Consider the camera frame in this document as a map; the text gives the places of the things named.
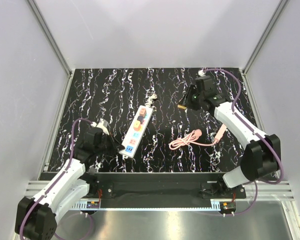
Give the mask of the white power strip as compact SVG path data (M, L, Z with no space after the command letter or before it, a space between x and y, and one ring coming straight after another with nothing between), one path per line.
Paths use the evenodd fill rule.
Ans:
M144 122L142 123L141 131L137 132L137 131L134 131L133 125L134 125L135 121L137 121L137 118L139 116L139 112L140 112L141 108L146 108L146 116L144 117ZM151 108L151 107L141 105L138 108L138 110L129 126L129 129L128 129L127 133L125 134L123 141L122 141L122 145L125 146L125 150L122 150L119 153L122 155L123 159L127 159L127 158L133 159L134 158L135 153L137 152L138 146L141 143L142 137L147 129L149 122L150 122L152 114L153 114L153 108Z

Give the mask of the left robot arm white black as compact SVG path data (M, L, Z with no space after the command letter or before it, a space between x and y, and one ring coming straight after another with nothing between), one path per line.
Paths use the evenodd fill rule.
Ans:
M71 148L69 159L53 179L33 197L23 197L18 205L14 231L21 240L50 240L65 213L82 197L98 193L89 168L104 154L116 155L124 149L104 127L91 127Z

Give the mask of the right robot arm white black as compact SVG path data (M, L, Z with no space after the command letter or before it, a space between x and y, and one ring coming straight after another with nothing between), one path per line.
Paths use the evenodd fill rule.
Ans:
M217 185L218 195L229 198L235 187L280 172L275 184L284 178L281 162L281 142L277 135L268 135L253 125L223 94L214 88L205 90L201 86L190 85L178 107L191 110L205 110L226 126L244 148L239 166L225 173Z

